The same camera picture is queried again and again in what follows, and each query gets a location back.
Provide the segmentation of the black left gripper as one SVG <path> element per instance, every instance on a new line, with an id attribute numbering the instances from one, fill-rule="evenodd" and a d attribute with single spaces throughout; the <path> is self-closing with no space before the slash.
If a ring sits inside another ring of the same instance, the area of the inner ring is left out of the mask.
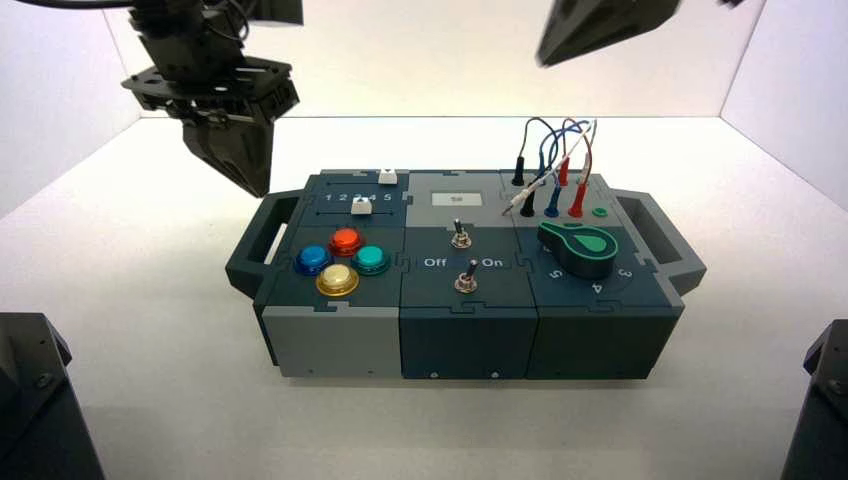
<path id="1" fill-rule="evenodd" d="M 189 151 L 256 198 L 270 188 L 274 125 L 299 97 L 287 63 L 250 57 L 253 21 L 300 23 L 297 1 L 134 1 L 130 24 L 153 64 L 123 87 L 183 125 Z"/>

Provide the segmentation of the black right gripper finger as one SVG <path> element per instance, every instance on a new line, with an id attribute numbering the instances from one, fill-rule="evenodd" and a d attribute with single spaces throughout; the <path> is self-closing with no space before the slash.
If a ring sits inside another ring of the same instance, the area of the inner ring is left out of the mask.
<path id="1" fill-rule="evenodd" d="M 535 58 L 552 67 L 653 31 L 672 18 L 678 0 L 555 1 Z"/>

